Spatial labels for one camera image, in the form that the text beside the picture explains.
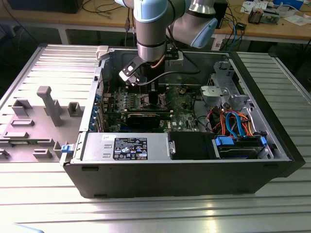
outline metal bracket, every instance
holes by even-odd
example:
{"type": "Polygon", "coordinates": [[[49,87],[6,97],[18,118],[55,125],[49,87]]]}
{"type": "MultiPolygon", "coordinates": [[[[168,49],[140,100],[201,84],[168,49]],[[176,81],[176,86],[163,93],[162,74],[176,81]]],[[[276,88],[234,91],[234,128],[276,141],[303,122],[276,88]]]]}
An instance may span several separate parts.
{"type": "Polygon", "coordinates": [[[98,46],[98,48],[96,50],[96,58],[98,61],[106,59],[107,56],[109,56],[109,53],[107,53],[108,48],[109,47],[105,46],[105,45],[98,46]]]}
{"type": "Polygon", "coordinates": [[[175,142],[169,142],[169,152],[171,155],[176,153],[175,142]]]}

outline blue latch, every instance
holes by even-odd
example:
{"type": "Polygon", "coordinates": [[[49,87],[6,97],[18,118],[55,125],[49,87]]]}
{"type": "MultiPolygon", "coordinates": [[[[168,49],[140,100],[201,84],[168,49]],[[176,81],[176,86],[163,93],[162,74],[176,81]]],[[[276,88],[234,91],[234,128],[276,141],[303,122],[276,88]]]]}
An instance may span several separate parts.
{"type": "Polygon", "coordinates": [[[231,137],[217,137],[215,141],[216,141],[217,146],[220,146],[220,145],[233,146],[234,145],[233,138],[231,137]]]}
{"type": "Polygon", "coordinates": [[[260,140],[261,140],[261,142],[263,143],[264,146],[267,145],[267,140],[266,140],[265,137],[261,137],[260,140]]]}
{"type": "Polygon", "coordinates": [[[60,151],[62,153],[72,153],[74,151],[74,144],[63,145],[60,151]]]}
{"type": "Polygon", "coordinates": [[[95,94],[95,101],[99,101],[99,100],[101,100],[101,96],[99,95],[99,94],[95,94]]]}

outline electronic components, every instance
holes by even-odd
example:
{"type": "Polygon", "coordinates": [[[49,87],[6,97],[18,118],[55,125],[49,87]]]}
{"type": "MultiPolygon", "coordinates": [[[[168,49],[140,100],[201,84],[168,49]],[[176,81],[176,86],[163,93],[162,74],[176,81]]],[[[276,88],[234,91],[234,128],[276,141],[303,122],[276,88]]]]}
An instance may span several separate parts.
{"type": "Polygon", "coordinates": [[[163,94],[133,92],[133,88],[114,88],[102,101],[104,132],[195,132],[199,128],[192,115],[193,92],[186,88],[168,88],[163,94]]]}
{"type": "Polygon", "coordinates": [[[160,125],[160,116],[157,114],[129,114],[126,124],[128,127],[139,129],[153,129],[160,125]]]}
{"type": "Polygon", "coordinates": [[[231,138],[218,136],[215,139],[220,159],[257,159],[267,145],[264,137],[231,138]]]}

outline table leg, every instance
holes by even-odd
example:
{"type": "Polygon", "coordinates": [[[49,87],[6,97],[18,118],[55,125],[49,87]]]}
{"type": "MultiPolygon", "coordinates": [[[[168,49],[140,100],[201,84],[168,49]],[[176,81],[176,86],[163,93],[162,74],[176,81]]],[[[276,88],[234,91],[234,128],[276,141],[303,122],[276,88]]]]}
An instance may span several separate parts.
{"type": "Polygon", "coordinates": [[[215,34],[215,39],[211,50],[219,51],[225,37],[226,34],[215,34]]]}
{"type": "Polygon", "coordinates": [[[13,26],[11,25],[3,25],[3,24],[0,24],[1,25],[1,28],[4,29],[4,32],[7,33],[10,37],[15,37],[16,34],[13,30],[13,26]]]}
{"type": "Polygon", "coordinates": [[[60,39],[62,41],[62,44],[63,45],[69,45],[70,40],[69,40],[69,37],[67,35],[65,27],[63,25],[60,25],[60,27],[58,27],[57,29],[58,29],[58,33],[59,33],[60,39]]]}

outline wooden workbench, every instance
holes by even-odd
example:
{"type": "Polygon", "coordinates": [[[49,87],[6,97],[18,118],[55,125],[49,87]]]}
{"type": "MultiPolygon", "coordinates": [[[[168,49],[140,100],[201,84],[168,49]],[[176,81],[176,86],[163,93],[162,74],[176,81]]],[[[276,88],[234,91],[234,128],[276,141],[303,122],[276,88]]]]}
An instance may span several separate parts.
{"type": "MultiPolygon", "coordinates": [[[[96,4],[111,3],[112,0],[96,0],[96,4]]],[[[274,24],[249,24],[247,22],[248,14],[241,14],[240,7],[243,0],[229,0],[233,15],[239,22],[247,25],[244,40],[262,40],[289,43],[306,43],[311,38],[311,25],[297,26],[284,19],[280,19],[277,25],[274,24]]],[[[17,25],[17,23],[5,11],[0,3],[0,24],[17,25]]],[[[109,10],[117,7],[118,4],[106,6],[101,9],[109,10]]],[[[96,30],[96,31],[114,31],[124,32],[124,23],[126,20],[127,9],[122,7],[111,12],[111,19],[96,13],[90,13],[80,9],[76,14],[64,14],[57,12],[38,12],[38,11],[16,11],[11,10],[12,15],[24,26],[50,27],[57,28],[62,42],[68,43],[66,29],[96,30]]],[[[94,11],[92,2],[86,5],[86,8],[94,11]]],[[[303,6],[303,11],[311,11],[311,7],[303,6]]],[[[220,40],[226,38],[232,33],[228,22],[224,22],[222,28],[215,31],[214,37],[220,40]]]]}

